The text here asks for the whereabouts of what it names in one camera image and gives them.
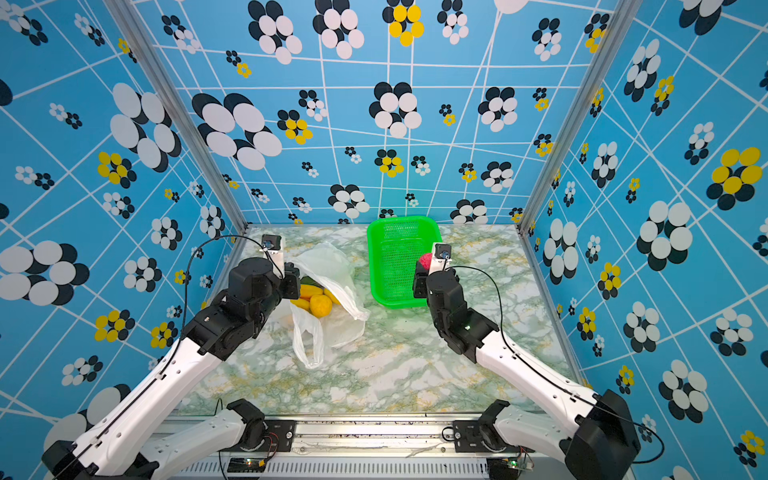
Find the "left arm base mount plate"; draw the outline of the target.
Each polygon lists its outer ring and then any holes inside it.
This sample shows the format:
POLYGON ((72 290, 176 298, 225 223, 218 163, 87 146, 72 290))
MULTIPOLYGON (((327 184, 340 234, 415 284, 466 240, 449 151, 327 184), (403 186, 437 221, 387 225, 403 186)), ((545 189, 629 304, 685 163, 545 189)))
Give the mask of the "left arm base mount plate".
POLYGON ((297 422, 284 418, 266 419, 263 435, 255 450, 257 452, 290 452, 296 438, 297 422))

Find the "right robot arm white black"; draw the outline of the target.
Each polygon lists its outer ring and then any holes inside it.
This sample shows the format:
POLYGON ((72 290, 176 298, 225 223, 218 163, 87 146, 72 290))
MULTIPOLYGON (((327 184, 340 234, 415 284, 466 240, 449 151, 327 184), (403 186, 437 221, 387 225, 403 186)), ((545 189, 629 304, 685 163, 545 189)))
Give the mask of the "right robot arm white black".
POLYGON ((579 385, 508 339, 494 321, 469 307, 454 269, 416 267, 413 294, 426 300, 448 347, 495 373, 533 400, 548 420, 526 420, 497 401, 480 419, 493 450, 528 447, 562 462, 576 479, 622 479, 641 450, 626 401, 579 385))

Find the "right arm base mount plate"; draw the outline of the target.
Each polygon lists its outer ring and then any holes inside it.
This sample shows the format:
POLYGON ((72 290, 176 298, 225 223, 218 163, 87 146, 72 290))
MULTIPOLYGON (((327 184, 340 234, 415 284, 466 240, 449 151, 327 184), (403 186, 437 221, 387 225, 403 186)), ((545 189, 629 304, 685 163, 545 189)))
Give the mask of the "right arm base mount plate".
POLYGON ((493 448, 483 439, 477 420, 454 420, 449 426, 443 428, 441 437, 445 442, 452 443, 457 453, 509 455, 517 455, 523 451, 533 453, 532 449, 510 445, 504 442, 501 443, 501 448, 493 448))

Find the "red dragon fruit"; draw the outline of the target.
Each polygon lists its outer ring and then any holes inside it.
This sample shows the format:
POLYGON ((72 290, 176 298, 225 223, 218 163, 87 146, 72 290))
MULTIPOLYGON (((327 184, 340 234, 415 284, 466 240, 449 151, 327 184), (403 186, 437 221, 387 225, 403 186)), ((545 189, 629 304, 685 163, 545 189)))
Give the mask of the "red dragon fruit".
POLYGON ((432 257, 433 257, 433 254, 432 254, 432 253, 427 253, 427 254, 424 254, 424 255, 422 255, 422 256, 419 258, 419 264, 420 264, 420 265, 421 265, 421 266, 422 266, 422 267, 423 267, 425 270, 429 270, 429 269, 431 268, 432 257))

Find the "yellow lemon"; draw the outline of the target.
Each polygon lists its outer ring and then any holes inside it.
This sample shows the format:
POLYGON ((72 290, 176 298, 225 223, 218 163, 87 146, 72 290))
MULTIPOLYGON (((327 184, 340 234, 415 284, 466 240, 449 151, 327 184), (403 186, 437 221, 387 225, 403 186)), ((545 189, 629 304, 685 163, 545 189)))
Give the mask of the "yellow lemon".
POLYGON ((324 294, 317 295, 309 300, 309 311, 316 318, 324 318, 332 312, 333 305, 324 294))

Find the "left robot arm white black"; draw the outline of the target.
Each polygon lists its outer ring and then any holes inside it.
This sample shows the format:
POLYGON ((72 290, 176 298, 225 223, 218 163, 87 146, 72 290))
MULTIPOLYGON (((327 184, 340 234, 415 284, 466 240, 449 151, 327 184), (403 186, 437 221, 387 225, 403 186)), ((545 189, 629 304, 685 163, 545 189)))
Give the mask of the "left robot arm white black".
POLYGON ((299 296, 300 271, 292 263, 241 261, 228 287, 193 317, 137 388, 76 439, 53 442, 44 465, 56 479, 168 479, 215 452, 269 444, 263 412, 244 399, 182 432, 151 436, 190 390, 259 335, 282 301, 299 296))

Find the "white plastic bag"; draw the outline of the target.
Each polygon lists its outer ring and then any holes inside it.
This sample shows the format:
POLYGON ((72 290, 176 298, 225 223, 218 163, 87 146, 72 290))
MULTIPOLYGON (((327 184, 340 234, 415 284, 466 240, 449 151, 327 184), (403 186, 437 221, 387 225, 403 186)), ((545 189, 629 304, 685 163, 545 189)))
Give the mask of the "white plastic bag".
POLYGON ((363 289, 353 279, 352 263, 338 248, 321 243, 300 254, 294 264, 300 272, 300 297, 282 301, 272 317, 292 331, 298 360, 317 369, 327 352, 363 335, 370 311, 364 307, 363 289))

